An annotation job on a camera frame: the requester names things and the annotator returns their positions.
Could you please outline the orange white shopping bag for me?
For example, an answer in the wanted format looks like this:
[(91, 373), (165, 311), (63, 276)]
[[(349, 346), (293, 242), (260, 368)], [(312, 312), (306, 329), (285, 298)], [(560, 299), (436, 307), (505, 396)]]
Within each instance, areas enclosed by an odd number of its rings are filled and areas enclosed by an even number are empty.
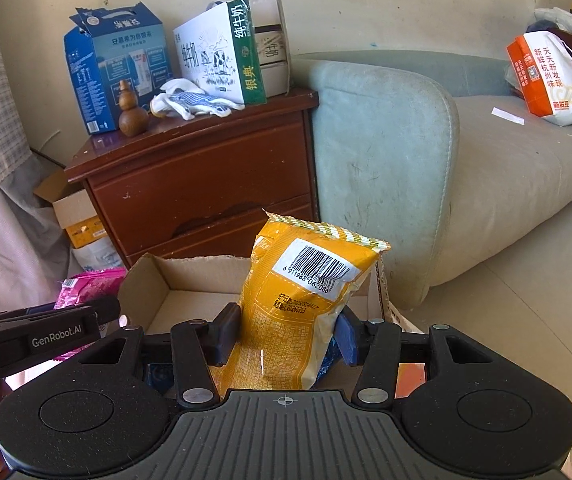
[(529, 112), (572, 125), (572, 50), (566, 42), (539, 30), (516, 37), (506, 50)]

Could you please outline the wooden gourd ornament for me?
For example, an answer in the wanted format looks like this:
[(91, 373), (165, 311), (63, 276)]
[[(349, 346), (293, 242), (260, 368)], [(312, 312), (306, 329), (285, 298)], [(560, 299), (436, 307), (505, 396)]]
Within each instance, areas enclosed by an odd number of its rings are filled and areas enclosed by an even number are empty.
[(118, 107), (121, 114), (118, 118), (118, 128), (129, 138), (139, 136), (148, 130), (149, 115), (138, 104), (136, 93), (126, 79), (122, 79), (118, 84), (120, 94), (118, 95)]

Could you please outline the white green milk carton box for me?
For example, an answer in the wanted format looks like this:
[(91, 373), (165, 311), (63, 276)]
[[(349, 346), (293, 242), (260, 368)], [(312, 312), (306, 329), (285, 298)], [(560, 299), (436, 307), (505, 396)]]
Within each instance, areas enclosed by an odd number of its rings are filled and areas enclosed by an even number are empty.
[(249, 0), (212, 6), (173, 30), (179, 71), (203, 91), (238, 104), (264, 104)]

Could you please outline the yellow snack bag with barcode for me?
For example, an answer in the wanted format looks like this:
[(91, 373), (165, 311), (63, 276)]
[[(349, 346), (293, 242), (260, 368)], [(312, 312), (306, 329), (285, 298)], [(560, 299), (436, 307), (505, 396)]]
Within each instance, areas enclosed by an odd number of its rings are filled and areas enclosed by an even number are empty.
[(339, 314), (389, 249), (341, 226), (270, 212), (241, 287), (237, 342), (211, 370), (219, 393), (311, 388)]

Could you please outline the white paper slip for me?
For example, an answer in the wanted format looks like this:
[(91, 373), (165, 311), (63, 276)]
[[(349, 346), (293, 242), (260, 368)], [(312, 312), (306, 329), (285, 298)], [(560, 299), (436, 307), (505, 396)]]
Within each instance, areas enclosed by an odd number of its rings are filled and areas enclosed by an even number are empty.
[(502, 118), (507, 122), (512, 122), (513, 124), (516, 125), (523, 126), (526, 123), (524, 118), (514, 115), (510, 112), (507, 112), (506, 110), (501, 110), (499, 107), (493, 107), (491, 110), (491, 114), (497, 118)]

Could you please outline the small open cardboard box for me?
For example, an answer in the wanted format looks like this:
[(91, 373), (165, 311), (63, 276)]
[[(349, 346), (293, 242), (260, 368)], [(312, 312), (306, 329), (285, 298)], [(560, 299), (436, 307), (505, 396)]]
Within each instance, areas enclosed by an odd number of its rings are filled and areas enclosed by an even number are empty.
[(57, 222), (74, 249), (107, 236), (85, 188), (80, 183), (70, 183), (62, 169), (46, 177), (33, 193), (54, 208)]

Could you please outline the grey white carton box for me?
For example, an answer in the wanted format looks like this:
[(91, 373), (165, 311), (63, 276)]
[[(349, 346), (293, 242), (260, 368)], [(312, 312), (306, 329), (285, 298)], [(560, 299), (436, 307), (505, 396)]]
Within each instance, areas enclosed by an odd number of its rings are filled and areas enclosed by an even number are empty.
[(281, 0), (249, 0), (265, 96), (290, 90), (290, 53)]

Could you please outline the blue carton box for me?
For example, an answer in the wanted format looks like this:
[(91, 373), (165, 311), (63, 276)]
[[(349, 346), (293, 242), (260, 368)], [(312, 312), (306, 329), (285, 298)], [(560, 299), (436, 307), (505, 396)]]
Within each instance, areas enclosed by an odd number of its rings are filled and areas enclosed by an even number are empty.
[(78, 8), (74, 27), (63, 37), (66, 65), (88, 134), (118, 129), (120, 82), (147, 108), (173, 77), (164, 27), (138, 2), (116, 9)]

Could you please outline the dark red wooden nightstand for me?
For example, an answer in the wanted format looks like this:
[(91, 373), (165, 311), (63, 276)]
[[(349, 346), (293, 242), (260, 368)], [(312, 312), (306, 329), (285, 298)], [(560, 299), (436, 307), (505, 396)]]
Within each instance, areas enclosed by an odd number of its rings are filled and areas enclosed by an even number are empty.
[(225, 118), (153, 118), (147, 132), (89, 138), (65, 169), (84, 185), (126, 266), (163, 258), (246, 257), (268, 212), (319, 218), (311, 113), (295, 89)]

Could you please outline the white blue work gloves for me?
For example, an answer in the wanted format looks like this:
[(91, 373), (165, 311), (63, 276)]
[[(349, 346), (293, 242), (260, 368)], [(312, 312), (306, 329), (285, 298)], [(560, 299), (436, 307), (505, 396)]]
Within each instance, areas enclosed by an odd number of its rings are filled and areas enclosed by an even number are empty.
[(201, 115), (220, 118), (229, 116), (234, 110), (244, 110), (243, 104), (211, 96), (197, 84), (185, 78), (174, 78), (161, 86), (161, 92), (149, 104), (153, 116), (180, 117), (191, 120)]

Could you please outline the pale green sofa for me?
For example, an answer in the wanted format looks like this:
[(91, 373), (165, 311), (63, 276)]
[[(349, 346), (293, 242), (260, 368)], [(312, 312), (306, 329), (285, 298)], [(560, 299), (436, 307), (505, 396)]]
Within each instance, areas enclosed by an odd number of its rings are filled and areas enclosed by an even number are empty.
[[(572, 202), (572, 126), (530, 114), (507, 63), (443, 52), (301, 54), (318, 207), (336, 226), (386, 240), (392, 303), (419, 306)], [(499, 107), (525, 119), (491, 114)]]

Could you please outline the white plastic bag blue text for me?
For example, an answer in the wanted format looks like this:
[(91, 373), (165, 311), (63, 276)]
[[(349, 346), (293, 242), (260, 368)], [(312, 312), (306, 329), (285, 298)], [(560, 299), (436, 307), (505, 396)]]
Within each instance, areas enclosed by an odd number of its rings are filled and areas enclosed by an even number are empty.
[(101, 237), (81, 248), (73, 248), (72, 254), (84, 271), (103, 271), (123, 268), (124, 264), (109, 237)]

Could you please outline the cardboard milk tray box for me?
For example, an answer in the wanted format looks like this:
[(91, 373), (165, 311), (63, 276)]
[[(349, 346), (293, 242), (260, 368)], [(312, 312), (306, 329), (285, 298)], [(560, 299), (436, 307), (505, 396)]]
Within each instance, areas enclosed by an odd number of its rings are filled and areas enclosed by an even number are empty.
[[(170, 331), (177, 323), (202, 318), (212, 321), (231, 301), (237, 301), (250, 269), (250, 260), (233, 256), (162, 259), (142, 256), (125, 275), (118, 290), (127, 325), (146, 334)], [(361, 320), (397, 323), (405, 332), (420, 333), (391, 304), (383, 263), (376, 264), (348, 306)], [(341, 389), (350, 398), (361, 369), (340, 359), (314, 388)], [(425, 381), (423, 364), (400, 364), (395, 396), (405, 398)]]

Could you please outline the pink snack bag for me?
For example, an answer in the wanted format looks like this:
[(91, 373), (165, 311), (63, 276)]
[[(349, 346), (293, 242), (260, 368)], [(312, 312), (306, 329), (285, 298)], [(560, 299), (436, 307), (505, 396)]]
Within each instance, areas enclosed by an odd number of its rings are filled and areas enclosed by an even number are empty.
[(87, 271), (62, 282), (54, 308), (65, 309), (104, 296), (116, 296), (126, 277), (125, 268)]

